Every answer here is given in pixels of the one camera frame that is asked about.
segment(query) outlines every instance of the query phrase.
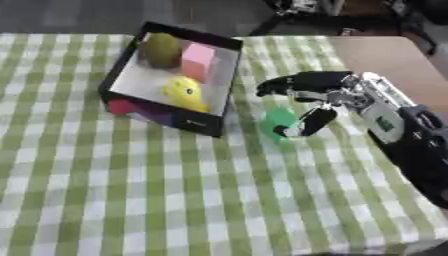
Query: black box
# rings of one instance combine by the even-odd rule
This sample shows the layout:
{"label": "black box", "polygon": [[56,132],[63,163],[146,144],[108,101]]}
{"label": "black box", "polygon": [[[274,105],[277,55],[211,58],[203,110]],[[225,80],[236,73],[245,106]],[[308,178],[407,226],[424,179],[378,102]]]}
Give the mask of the black box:
{"label": "black box", "polygon": [[[134,65],[130,64],[130,62],[136,58],[135,56],[137,55],[138,43],[141,42],[148,33],[160,32],[171,34],[172,36],[182,40],[214,47],[224,53],[222,55],[223,58],[219,61],[217,60],[216,64],[214,64],[216,66],[210,68],[215,69],[215,72],[213,73],[214,76],[220,76],[220,86],[223,87],[213,87],[214,85],[210,84],[204,85],[208,86],[206,88],[209,91],[209,95],[214,95],[213,97],[219,95],[219,97],[221,97],[220,101],[222,104],[215,108],[217,110],[214,113],[195,112],[155,100],[149,100],[147,98],[140,97],[139,95],[124,94],[121,91],[117,92],[118,89],[113,87],[114,84],[117,83],[117,80],[119,78],[121,79],[123,76],[122,73],[124,73],[123,70],[125,70],[125,67],[128,67],[129,65],[132,67],[132,65]],[[119,114],[128,115],[137,119],[143,119],[145,121],[152,120],[162,125],[195,133],[201,133],[213,137],[221,137],[223,133],[224,117],[228,109],[229,97],[232,89],[232,80],[236,72],[242,47],[243,42],[240,40],[147,22],[126,47],[118,61],[112,67],[111,71],[107,74],[98,91],[106,108],[115,114],[117,114],[117,111],[111,111],[111,108],[112,106],[119,105],[120,109],[123,110],[123,112],[120,112]],[[224,59],[225,56],[231,56],[229,61]],[[220,70],[222,68],[223,70],[225,69],[226,74],[221,73]]]}

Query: olive green ball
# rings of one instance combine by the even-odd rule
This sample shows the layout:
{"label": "olive green ball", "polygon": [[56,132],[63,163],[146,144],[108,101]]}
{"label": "olive green ball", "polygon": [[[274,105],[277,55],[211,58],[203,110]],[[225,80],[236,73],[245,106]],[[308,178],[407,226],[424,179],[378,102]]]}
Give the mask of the olive green ball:
{"label": "olive green ball", "polygon": [[168,69],[180,65],[182,45],[178,38],[170,34],[152,34],[147,41],[141,43],[140,47],[153,68]]}

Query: red object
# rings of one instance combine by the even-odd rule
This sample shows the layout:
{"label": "red object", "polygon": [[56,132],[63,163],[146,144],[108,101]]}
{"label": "red object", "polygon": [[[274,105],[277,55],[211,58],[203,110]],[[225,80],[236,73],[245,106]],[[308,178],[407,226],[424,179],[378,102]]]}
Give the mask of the red object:
{"label": "red object", "polygon": [[182,54],[182,74],[204,83],[214,55],[214,49],[191,43]]}
{"label": "red object", "polygon": [[111,100],[108,104],[108,109],[115,115],[126,115],[134,111],[134,105],[127,100]]}

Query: yellow plush toy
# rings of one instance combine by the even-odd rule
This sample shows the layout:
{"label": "yellow plush toy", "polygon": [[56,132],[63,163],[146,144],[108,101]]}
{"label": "yellow plush toy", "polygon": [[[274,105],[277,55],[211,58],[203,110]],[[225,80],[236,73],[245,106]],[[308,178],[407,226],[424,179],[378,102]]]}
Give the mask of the yellow plush toy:
{"label": "yellow plush toy", "polygon": [[202,91],[198,82],[186,76],[176,76],[161,89],[171,104],[197,112],[208,112],[209,106],[202,101]]}

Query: wooden table surface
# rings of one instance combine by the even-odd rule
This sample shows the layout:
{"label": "wooden table surface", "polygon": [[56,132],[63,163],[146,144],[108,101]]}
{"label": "wooden table surface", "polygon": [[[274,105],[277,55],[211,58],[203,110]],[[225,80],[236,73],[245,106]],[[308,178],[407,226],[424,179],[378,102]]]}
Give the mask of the wooden table surface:
{"label": "wooden table surface", "polygon": [[448,81],[412,41],[404,37],[331,37],[330,41],[348,68],[385,76],[415,103],[448,120]]}

